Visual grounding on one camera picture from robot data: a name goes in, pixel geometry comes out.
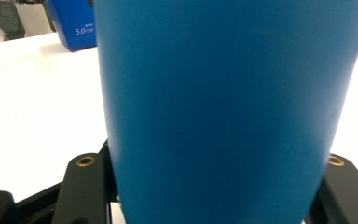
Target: blue bottle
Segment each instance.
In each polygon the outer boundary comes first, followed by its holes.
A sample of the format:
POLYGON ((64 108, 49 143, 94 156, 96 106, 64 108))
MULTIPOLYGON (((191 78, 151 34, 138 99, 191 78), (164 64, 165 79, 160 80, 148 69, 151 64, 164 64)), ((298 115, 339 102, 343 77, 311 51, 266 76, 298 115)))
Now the blue bottle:
POLYGON ((96 0, 128 224, 307 214, 358 52, 358 0, 96 0))

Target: blue container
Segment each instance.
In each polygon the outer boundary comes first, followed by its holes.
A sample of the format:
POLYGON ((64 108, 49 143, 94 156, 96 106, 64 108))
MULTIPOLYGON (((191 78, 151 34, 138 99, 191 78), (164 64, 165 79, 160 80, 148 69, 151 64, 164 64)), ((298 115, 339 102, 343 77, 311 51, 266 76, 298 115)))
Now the blue container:
POLYGON ((128 224, 299 224, 358 53, 358 0, 95 0, 128 224))
POLYGON ((96 46, 92 1, 47 0, 48 11, 62 44, 71 51, 96 46))

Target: bolt hole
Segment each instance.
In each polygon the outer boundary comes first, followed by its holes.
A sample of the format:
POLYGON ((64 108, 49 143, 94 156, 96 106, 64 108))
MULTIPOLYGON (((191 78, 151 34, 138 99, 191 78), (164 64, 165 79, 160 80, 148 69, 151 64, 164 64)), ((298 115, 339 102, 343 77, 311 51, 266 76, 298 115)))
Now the bolt hole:
POLYGON ((80 161, 80 163, 82 164, 87 164, 87 163, 90 163, 91 162, 91 159, 90 158, 86 158, 86 159, 83 159, 80 161))
POLYGON ((95 158, 91 156, 86 156, 78 159, 76 161, 77 166, 89 166, 95 162, 95 158))
POLYGON ((86 218, 80 217, 75 219, 73 222, 71 222, 71 224, 88 224, 89 222, 87 221, 86 218))
POLYGON ((342 159, 335 157, 335 156, 330 156, 328 163, 335 165, 335 166, 343 166, 345 164, 345 161, 343 161, 342 159))

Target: blue box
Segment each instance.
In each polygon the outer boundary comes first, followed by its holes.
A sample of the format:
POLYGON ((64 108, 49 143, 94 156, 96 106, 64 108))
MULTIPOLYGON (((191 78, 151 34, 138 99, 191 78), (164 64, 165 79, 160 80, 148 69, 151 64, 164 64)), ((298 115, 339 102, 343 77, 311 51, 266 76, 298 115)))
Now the blue box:
POLYGON ((90 0, 47 0, 62 44, 71 51, 95 47, 94 9, 90 0))

